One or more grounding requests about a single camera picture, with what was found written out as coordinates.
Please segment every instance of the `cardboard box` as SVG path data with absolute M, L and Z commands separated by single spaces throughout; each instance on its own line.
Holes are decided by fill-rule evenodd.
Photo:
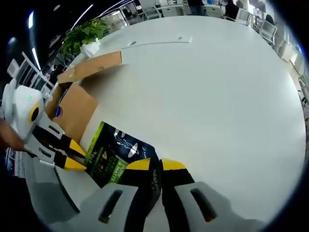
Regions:
M 52 94 L 52 100 L 47 103 L 45 112 L 76 142 L 80 142 L 98 102 L 75 82 L 91 78 L 95 73 L 121 63 L 121 52 L 109 53 L 82 61 L 57 77 L 58 86 Z M 61 113 L 55 117 L 58 104 Z

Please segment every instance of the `round table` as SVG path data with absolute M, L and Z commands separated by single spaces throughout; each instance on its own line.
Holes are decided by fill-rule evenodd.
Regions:
M 169 36 L 193 39 L 123 49 Z M 297 90 L 267 42 L 235 22 L 177 16 L 123 28 L 101 44 L 95 56 L 121 50 L 124 65 L 85 85 L 100 110 L 81 144 L 105 121 L 185 164 L 242 217 L 272 220 L 301 175 L 306 132 Z

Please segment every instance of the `floor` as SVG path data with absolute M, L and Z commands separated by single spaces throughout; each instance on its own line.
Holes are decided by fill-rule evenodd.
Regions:
M 294 68 L 293 64 L 290 61 L 286 62 L 283 59 L 282 59 L 282 61 L 284 62 L 286 70 L 291 75 L 291 78 L 293 79 L 293 82 L 294 82 L 297 90 L 301 90 L 301 87 L 300 87 L 299 82 L 298 82 L 299 74 L 296 71 L 296 69 Z

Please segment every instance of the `green plant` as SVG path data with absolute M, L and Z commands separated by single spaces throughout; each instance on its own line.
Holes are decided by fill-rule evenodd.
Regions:
M 61 47 L 65 55 L 76 55 L 81 52 L 83 44 L 94 42 L 96 38 L 102 39 L 110 27 L 104 20 L 94 19 L 82 25 L 75 26 L 68 34 Z

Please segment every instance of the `black slot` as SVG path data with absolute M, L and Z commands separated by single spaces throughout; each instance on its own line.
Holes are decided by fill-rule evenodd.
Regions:
M 217 215 L 209 202 L 205 199 L 205 197 L 201 194 L 198 189 L 192 189 L 191 191 L 192 196 L 194 197 L 195 201 L 197 202 L 199 209 L 201 210 L 204 219 L 206 222 L 210 222 L 214 220 Z
M 110 219 L 110 215 L 112 214 L 112 211 L 114 210 L 115 205 L 116 205 L 117 201 L 119 200 L 121 194 L 122 194 L 122 191 L 120 191 L 120 190 L 114 191 L 114 193 L 112 194 L 112 196 L 107 201 L 105 207 L 103 208 L 102 213 L 100 214 L 100 216 L 98 218 L 98 220 L 100 222 L 108 223 L 108 221 Z
M 56 132 L 57 134 L 60 134 L 60 131 L 58 131 L 55 127 L 52 126 L 48 126 L 49 129 L 53 130 L 54 132 Z
M 46 155 L 48 158 L 51 158 L 51 154 L 47 153 L 46 151 L 42 150 L 40 147 L 39 147 L 39 151 L 43 153 L 43 155 Z

